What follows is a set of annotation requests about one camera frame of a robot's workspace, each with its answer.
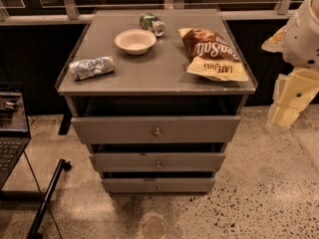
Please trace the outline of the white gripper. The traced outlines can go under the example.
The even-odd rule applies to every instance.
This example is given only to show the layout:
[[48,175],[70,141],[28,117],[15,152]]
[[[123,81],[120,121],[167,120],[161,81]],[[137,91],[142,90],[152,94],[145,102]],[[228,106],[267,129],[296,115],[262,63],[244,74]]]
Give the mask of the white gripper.
[[319,92],[319,71],[295,67],[287,76],[280,74],[275,83],[274,104],[268,121],[279,127],[291,127]]

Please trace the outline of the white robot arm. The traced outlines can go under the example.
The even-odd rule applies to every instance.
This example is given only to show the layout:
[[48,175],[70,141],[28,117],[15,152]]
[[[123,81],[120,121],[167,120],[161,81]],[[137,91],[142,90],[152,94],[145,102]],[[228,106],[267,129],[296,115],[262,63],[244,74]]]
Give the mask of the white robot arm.
[[319,0],[304,0],[261,48],[294,67],[278,76],[268,116],[271,126],[290,128],[319,93]]

